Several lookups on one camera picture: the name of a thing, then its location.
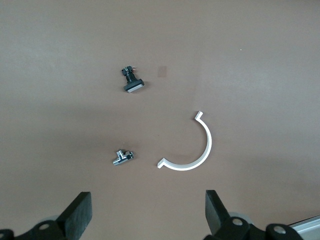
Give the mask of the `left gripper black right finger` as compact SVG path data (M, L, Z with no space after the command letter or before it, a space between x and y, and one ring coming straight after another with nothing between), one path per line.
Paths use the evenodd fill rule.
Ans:
M215 190L205 192L205 217L211 231L206 240L301 240L292 227L269 224L261 230L239 216L230 216Z

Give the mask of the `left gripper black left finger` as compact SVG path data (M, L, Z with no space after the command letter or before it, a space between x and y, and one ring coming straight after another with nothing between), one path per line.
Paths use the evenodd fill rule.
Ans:
M36 224L27 232L15 236L11 229L1 229L2 240L78 240L92 219L92 195L81 192L57 217Z

